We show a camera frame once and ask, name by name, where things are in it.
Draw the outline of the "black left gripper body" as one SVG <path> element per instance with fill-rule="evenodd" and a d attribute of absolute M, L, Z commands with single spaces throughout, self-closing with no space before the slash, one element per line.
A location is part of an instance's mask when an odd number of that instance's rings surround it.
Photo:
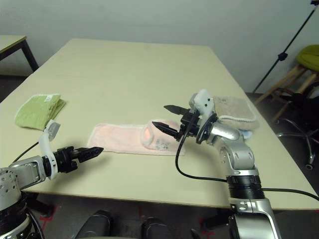
<path fill-rule="evenodd" d="M 58 172 L 69 173 L 78 168 L 77 162 L 74 161 L 75 158 L 73 157 L 73 153 L 73 146 L 57 149 L 57 151 L 53 153 Z"/>

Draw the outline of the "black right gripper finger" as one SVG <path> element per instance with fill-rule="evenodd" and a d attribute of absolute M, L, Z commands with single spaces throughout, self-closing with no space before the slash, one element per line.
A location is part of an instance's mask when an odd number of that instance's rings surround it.
<path fill-rule="evenodd" d="M 176 141 L 180 141 L 179 132 L 168 124 L 159 121 L 152 121 L 152 124 L 164 134 L 172 136 Z"/>
<path fill-rule="evenodd" d="M 187 115 L 189 114 L 189 109 L 185 109 L 183 107 L 180 106 L 175 106 L 175 105 L 165 105 L 164 106 L 165 109 L 167 109 L 168 111 L 170 111 L 173 114 L 176 115 Z"/>

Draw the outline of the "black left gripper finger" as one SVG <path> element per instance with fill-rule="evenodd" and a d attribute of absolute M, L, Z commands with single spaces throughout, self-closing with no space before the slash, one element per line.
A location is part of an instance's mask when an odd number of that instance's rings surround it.
<path fill-rule="evenodd" d="M 80 163 L 83 163 L 85 161 L 88 161 L 90 159 L 93 159 L 95 157 L 99 156 L 99 153 L 95 153 L 95 152 L 80 152 L 77 155 L 77 159 Z"/>
<path fill-rule="evenodd" d="M 91 148 L 78 148 L 74 150 L 74 153 L 76 155 L 99 155 L 101 152 L 103 152 L 102 147 L 91 147 Z"/>

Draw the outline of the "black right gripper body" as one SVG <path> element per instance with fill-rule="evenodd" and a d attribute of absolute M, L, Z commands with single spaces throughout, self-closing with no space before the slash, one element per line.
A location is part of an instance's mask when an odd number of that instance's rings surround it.
<path fill-rule="evenodd" d="M 194 113 L 188 111 L 181 118 L 180 130 L 174 137 L 177 141 L 180 141 L 182 137 L 191 136 L 196 137 L 196 143 L 202 143 L 207 140 L 210 135 L 210 130 L 212 128 L 212 116 L 208 119 L 202 119 L 203 125 L 200 125 L 200 114 L 199 110 L 195 110 Z"/>

